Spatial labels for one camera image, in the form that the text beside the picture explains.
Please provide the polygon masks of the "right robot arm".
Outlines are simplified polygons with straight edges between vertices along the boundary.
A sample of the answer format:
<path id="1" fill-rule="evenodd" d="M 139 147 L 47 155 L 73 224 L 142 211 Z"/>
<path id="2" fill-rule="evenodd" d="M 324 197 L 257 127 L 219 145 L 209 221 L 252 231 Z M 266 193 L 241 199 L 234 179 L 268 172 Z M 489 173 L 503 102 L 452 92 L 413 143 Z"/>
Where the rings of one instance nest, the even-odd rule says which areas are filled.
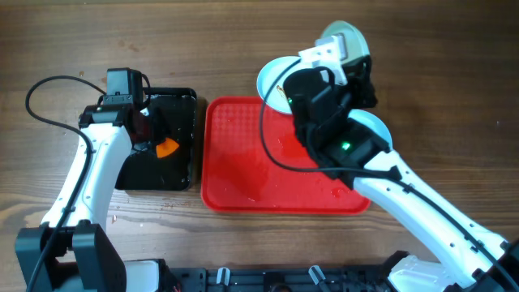
<path id="1" fill-rule="evenodd" d="M 386 280 L 397 291 L 515 291 L 518 245 L 479 225 L 425 183 L 392 147 L 386 126 L 354 112 L 376 105 L 371 60 L 329 66 L 290 64 L 278 76 L 301 145 L 317 171 L 366 196 L 435 256 L 399 251 Z"/>

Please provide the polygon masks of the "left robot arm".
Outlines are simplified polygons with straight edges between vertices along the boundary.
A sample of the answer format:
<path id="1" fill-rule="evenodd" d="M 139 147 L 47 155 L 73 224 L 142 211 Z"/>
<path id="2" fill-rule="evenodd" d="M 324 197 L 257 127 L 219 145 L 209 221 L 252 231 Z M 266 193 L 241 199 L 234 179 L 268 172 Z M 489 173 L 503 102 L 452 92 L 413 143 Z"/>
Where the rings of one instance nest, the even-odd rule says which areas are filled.
<path id="1" fill-rule="evenodd" d="M 66 181 L 41 224 L 24 228 L 15 253 L 29 291 L 169 291 L 164 260 L 123 261 L 105 233 L 109 202 L 131 153 L 130 105 L 91 105 Z"/>

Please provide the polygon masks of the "orange sponge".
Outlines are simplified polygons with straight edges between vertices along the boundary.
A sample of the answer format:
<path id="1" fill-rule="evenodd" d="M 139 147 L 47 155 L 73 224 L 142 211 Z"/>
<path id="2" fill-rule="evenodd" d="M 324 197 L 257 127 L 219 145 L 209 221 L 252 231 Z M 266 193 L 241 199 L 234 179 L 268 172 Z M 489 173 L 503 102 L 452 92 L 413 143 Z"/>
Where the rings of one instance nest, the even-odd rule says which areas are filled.
<path id="1" fill-rule="evenodd" d="M 173 154 L 179 148 L 178 142 L 166 137 L 165 140 L 156 145 L 156 153 L 158 158 L 165 158 Z"/>

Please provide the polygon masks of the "light blue plate bottom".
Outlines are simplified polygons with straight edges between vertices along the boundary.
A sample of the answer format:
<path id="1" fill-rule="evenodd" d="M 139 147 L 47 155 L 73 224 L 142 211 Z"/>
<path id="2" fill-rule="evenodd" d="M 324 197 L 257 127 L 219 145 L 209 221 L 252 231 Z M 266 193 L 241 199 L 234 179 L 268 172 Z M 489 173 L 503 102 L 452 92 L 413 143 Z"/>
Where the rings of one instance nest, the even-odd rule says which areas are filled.
<path id="1" fill-rule="evenodd" d="M 322 45 L 326 38 L 333 35 L 340 36 L 339 43 L 344 55 L 341 59 L 342 64 L 370 55 L 367 41 L 363 34 L 355 26 L 343 20 L 337 20 L 329 24 L 320 35 L 320 38 L 315 41 L 315 44 Z"/>

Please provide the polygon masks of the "light blue plate top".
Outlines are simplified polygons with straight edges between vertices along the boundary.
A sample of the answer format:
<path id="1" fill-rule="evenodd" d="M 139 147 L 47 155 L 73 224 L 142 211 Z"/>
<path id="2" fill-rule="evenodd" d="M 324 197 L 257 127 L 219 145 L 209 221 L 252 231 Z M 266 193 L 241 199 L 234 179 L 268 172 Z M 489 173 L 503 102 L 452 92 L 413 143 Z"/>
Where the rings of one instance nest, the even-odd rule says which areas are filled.
<path id="1" fill-rule="evenodd" d="M 267 63 L 259 72 L 256 89 L 262 99 L 267 99 L 267 106 L 281 114 L 291 115 L 283 83 L 298 69 L 300 57 L 285 56 Z"/>

